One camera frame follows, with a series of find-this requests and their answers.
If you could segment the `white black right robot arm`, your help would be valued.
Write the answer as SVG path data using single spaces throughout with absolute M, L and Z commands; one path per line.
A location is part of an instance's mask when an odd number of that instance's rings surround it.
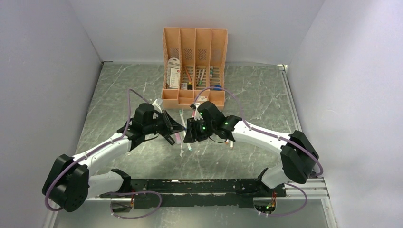
M 259 195 L 269 196 L 280 184 L 305 184 L 318 161 L 318 153 L 301 131 L 279 133 L 253 125 L 235 115 L 225 116 L 214 103 L 193 104 L 195 116 L 187 119 L 185 143 L 201 142 L 212 135 L 243 142 L 279 157 L 279 163 L 265 170 L 256 185 Z

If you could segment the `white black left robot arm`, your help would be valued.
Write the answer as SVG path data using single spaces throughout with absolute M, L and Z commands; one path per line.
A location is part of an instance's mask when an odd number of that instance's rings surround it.
M 173 145 L 172 135 L 184 130 L 185 127 L 165 110 L 158 111 L 148 103 L 140 104 L 134 116 L 103 143 L 75 156 L 62 154 L 56 158 L 42 188 L 45 206 L 51 211 L 72 212 L 96 195 L 128 196 L 133 189 L 130 175 L 120 169 L 102 175 L 95 173 L 111 160 L 146 142 L 150 134 L 160 135 Z

